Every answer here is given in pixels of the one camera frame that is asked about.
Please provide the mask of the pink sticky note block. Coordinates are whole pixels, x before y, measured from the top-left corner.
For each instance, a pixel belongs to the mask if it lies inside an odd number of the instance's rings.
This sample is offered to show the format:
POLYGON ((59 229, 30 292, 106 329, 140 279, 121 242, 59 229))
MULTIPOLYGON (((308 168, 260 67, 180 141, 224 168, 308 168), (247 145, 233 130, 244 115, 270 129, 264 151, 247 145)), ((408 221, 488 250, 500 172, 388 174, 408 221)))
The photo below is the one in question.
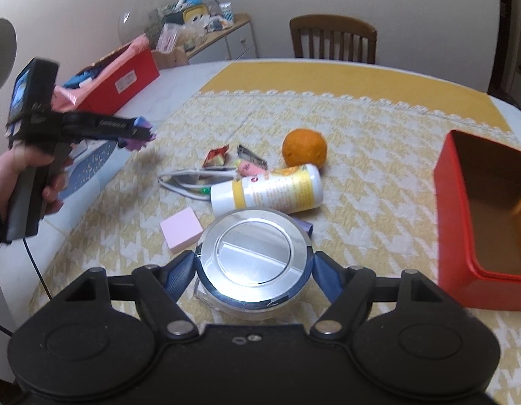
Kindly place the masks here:
POLYGON ((186 247, 197 243, 204 229, 195 212, 186 208, 164 219, 160 223, 164 240, 171 253, 177 254, 186 247))

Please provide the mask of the pink eraser tube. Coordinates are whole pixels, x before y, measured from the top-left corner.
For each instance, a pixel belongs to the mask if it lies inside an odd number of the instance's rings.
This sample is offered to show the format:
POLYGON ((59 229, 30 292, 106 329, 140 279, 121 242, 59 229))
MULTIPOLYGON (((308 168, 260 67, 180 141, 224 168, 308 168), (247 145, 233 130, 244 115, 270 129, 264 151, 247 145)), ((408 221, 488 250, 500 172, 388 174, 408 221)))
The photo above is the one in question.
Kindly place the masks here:
POLYGON ((243 178, 266 174, 267 170, 255 165, 253 162, 240 159, 237 163, 237 172, 243 178))

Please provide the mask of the silver nail clipper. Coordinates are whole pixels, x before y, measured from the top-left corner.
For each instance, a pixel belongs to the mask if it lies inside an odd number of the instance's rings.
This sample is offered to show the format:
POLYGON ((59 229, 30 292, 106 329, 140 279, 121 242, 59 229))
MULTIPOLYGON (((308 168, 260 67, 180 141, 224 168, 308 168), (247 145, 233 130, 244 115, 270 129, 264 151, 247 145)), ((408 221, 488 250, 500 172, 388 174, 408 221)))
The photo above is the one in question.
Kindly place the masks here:
POLYGON ((268 169, 268 163, 263 158, 261 158, 242 144, 239 144, 237 146, 237 156, 239 159, 253 163, 253 165, 256 165, 261 169, 268 169))

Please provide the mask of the round silver lidded jar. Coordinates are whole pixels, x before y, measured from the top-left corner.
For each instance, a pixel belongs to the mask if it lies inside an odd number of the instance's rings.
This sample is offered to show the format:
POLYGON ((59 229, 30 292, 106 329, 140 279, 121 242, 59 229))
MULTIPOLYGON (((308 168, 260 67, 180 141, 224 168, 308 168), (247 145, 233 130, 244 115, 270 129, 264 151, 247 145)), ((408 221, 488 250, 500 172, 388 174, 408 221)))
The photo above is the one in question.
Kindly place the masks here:
POLYGON ((195 247, 195 297, 229 316, 278 316, 313 271, 313 245, 294 219, 270 209, 216 218, 195 247))

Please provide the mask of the white yellow vitamin bottle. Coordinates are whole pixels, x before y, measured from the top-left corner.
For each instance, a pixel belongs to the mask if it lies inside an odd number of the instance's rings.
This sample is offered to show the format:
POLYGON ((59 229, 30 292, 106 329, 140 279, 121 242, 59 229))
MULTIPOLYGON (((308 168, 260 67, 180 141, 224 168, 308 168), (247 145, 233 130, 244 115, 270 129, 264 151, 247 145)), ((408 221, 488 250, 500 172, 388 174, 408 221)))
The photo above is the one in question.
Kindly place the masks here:
POLYGON ((293 214, 316 209, 323 200, 322 178, 318 168, 311 164, 274 169, 210 188, 210 203, 216 217, 253 208, 293 214))

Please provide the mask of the wooden side cabinet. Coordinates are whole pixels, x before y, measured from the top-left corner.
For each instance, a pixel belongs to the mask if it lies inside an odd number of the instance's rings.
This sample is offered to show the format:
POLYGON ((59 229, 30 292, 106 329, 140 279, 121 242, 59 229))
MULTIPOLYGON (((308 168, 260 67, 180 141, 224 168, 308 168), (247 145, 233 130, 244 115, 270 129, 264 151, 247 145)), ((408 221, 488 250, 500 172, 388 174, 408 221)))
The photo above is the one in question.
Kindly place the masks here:
POLYGON ((153 50, 152 55, 157 68, 163 70, 187 64, 258 59, 250 16, 238 13, 234 20, 233 27, 207 34, 205 41, 193 50, 173 51, 169 54, 153 50))

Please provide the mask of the orange fruit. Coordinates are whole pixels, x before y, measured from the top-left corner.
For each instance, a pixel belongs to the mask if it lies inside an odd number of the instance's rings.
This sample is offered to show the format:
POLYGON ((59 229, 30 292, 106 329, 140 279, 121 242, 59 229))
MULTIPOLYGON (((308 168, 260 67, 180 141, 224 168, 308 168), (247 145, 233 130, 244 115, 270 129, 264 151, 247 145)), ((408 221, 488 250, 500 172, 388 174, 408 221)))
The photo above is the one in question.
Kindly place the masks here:
POLYGON ((312 164, 321 168, 327 159, 326 139, 314 130, 294 129, 285 136, 281 154, 287 166, 312 164))

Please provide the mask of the purple toy pony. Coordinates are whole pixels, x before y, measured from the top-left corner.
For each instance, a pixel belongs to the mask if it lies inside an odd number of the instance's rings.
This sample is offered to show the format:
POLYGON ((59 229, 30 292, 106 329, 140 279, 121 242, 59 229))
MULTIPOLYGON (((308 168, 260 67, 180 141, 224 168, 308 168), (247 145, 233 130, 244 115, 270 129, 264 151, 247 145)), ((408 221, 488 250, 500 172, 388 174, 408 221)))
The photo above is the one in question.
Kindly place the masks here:
POLYGON ((140 151, 147 147, 147 144, 156 138, 153 125, 144 117, 137 117, 133 120, 134 135, 131 138, 120 138, 118 147, 130 152, 140 151))

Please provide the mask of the yellow houndstooth tablecloth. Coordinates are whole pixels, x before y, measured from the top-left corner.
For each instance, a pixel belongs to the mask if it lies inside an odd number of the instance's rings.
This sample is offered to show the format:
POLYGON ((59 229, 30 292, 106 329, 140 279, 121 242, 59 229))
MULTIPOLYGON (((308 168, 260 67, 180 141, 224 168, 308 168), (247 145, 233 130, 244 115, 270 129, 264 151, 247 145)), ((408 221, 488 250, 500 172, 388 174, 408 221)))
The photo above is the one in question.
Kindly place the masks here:
POLYGON ((163 71, 120 111, 144 116, 157 137, 136 154, 116 151, 49 219, 63 243, 45 279, 53 293, 84 270, 126 274, 171 258, 161 222, 207 202, 160 187, 158 174, 194 168, 213 148, 243 144, 270 167, 298 128, 319 132, 328 156, 324 201, 303 213, 313 244, 339 263, 397 276, 437 275, 433 171, 453 129, 521 149, 521 111, 451 82, 380 67, 251 60, 163 71))

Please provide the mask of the wooden chair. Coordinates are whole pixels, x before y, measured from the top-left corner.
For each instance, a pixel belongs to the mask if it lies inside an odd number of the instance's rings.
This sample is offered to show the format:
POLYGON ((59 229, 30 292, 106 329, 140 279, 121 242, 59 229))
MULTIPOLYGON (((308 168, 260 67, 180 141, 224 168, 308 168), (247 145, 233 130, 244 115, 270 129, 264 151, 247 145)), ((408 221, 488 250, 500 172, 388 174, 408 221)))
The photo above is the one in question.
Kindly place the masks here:
POLYGON ((367 22, 327 14, 303 15, 289 22, 296 59, 328 59, 374 65, 378 32, 367 22))

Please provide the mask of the white sunglasses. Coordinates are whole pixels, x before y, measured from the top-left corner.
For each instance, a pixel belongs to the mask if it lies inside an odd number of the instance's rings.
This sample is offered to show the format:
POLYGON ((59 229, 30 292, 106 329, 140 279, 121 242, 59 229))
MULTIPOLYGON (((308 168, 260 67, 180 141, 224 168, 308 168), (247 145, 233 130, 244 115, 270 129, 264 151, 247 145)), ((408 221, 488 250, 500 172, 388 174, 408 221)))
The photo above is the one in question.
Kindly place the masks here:
POLYGON ((228 166, 180 169, 158 174, 160 187, 193 200, 210 201, 210 194, 200 193, 201 187, 211 187, 231 181, 238 176, 237 169, 228 166))

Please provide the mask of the red tin box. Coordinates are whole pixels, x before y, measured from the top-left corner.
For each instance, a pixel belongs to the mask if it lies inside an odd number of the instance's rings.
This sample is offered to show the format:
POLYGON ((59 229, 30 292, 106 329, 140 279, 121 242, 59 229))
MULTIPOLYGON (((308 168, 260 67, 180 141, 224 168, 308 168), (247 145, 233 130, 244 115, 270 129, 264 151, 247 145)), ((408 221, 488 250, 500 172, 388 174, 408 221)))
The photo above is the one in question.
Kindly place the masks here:
POLYGON ((521 311, 521 151, 451 131, 434 188, 439 286, 466 307, 521 311))

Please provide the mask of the purple eraser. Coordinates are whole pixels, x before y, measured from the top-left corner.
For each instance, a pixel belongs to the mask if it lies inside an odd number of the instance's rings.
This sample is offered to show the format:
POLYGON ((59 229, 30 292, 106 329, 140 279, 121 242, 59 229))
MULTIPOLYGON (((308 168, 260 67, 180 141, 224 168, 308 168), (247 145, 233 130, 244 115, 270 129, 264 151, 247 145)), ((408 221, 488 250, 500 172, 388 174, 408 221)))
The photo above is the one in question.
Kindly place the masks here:
POLYGON ((308 237, 312 237, 313 235, 313 225, 307 221, 296 219, 296 223, 304 230, 304 232, 308 235, 308 237))

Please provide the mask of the blue patterned placemat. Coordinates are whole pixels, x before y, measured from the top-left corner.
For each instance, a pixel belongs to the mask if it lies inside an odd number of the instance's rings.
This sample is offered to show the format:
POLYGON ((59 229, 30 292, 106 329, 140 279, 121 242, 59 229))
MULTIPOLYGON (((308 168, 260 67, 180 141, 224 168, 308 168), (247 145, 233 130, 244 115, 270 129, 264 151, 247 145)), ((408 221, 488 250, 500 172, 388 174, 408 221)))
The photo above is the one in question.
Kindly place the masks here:
POLYGON ((87 140, 78 144, 70 155, 73 164, 65 169, 67 184, 58 197, 65 200, 97 174, 116 148, 114 141, 87 140))

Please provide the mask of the red snack packet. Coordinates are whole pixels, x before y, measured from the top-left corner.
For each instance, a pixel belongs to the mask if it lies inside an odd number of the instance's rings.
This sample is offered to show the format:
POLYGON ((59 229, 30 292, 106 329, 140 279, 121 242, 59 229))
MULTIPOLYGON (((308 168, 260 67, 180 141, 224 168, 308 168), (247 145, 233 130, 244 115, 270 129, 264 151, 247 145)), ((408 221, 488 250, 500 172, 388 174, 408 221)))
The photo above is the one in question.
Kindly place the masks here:
POLYGON ((202 168, 223 166, 226 164, 226 156, 229 150, 229 145, 211 149, 203 162, 202 168))

